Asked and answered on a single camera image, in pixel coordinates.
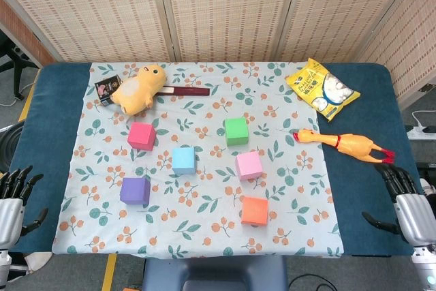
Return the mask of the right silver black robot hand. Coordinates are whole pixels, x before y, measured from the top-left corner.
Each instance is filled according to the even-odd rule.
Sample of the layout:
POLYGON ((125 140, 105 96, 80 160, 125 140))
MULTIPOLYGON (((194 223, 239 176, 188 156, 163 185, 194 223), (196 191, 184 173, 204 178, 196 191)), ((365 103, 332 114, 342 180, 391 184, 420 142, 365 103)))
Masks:
POLYGON ((372 226, 403 237, 413 247, 435 244, 435 215, 425 196, 419 194, 410 174, 392 164, 375 164, 385 182, 394 211, 396 224, 375 219, 369 213, 362 216, 372 226))

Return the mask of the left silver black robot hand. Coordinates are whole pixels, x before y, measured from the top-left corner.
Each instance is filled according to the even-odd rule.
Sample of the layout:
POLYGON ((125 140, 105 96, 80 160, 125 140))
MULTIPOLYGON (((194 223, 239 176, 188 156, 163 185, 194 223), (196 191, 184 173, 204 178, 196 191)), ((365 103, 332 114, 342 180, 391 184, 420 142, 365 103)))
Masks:
POLYGON ((48 214, 48 208, 43 208, 31 224, 23 224, 33 187, 44 177, 37 174, 26 181, 32 169, 33 166, 27 166, 1 175, 1 251, 13 248, 20 237, 39 228, 48 214))

